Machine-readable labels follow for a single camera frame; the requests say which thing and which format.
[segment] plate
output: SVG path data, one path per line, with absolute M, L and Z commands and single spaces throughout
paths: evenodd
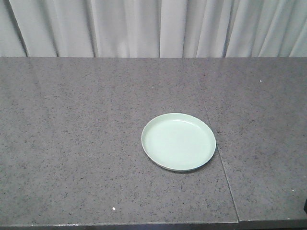
M 211 129 L 187 114 L 163 114 L 142 132 L 142 146 L 156 164 L 172 171 L 189 171 L 207 163 L 215 152 Z

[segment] curtain fold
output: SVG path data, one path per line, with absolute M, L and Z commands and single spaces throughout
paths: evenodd
M 307 57 L 307 0 L 0 0 L 2 57 Z

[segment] empty plate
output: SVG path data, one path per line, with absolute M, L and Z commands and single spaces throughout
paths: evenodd
M 187 114 L 164 114 L 142 132 L 142 146 L 156 164 L 173 171 L 196 169 L 210 160 L 215 137 L 201 120 Z

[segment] gray granite countertop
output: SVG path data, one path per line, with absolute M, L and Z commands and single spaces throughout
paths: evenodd
M 0 229 L 307 227 L 306 75 L 307 58 L 0 58 Z M 171 112 L 215 133 L 195 171 L 142 150 Z

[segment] plate rim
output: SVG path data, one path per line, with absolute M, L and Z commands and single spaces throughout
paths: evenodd
M 151 122 L 153 122 L 155 119 L 157 119 L 157 118 L 159 118 L 159 117 L 161 117 L 161 116 L 165 116 L 165 115 L 185 115 L 185 116 L 190 116 L 190 117 L 192 117 L 193 119 L 197 119 L 197 120 L 201 121 L 201 122 L 209 129 L 209 131 L 210 131 L 210 133 L 212 134 L 213 139 L 214 139 L 214 146 L 215 146 L 215 148 L 214 148 L 213 153 L 210 154 L 210 157 L 208 158 L 208 160 L 207 160 L 205 163 L 201 163 L 199 166 L 194 167 L 194 168 L 191 168 L 191 169 L 178 170 L 178 169 L 173 169 L 173 168 L 169 168 L 169 167 L 166 167 L 166 166 L 164 166 L 164 165 L 161 165 L 161 164 L 159 164 L 157 161 L 155 161 L 154 159 L 151 158 L 151 156 L 150 156 L 150 155 L 148 154 L 148 152 L 146 151 L 146 148 L 144 147 L 144 143 L 143 143 L 144 131 L 145 131 L 145 129 L 148 127 L 148 125 L 149 125 Z M 205 122 L 203 122 L 202 120 L 200 120 L 199 118 L 194 117 L 194 116 L 189 115 L 189 114 L 184 114 L 184 113 L 167 113 L 167 114 L 161 114 L 161 115 L 156 116 L 156 117 L 154 117 L 153 119 L 151 119 L 149 122 L 147 122 L 147 124 L 146 124 L 146 125 L 144 126 L 144 128 L 143 128 L 143 131 L 142 131 L 142 134 L 141 134 L 141 144 L 142 144 L 142 148 L 143 148 L 144 152 L 146 153 L 146 155 L 147 155 L 155 164 L 159 165 L 160 167 L 162 167 L 162 168 L 164 168 L 164 169 L 167 169 L 167 170 L 170 170 L 170 171 L 175 171 L 175 172 L 188 172 L 188 171 L 195 170 L 195 169 L 197 169 L 197 168 L 199 168 L 199 167 L 205 165 L 207 162 L 209 162 L 209 161 L 211 160 L 211 158 L 213 157 L 213 155 L 214 155 L 214 153 L 215 153 L 215 151 L 216 151 L 216 138 L 215 138 L 215 135 L 214 135 L 213 131 L 211 130 L 211 128 L 210 128 Z

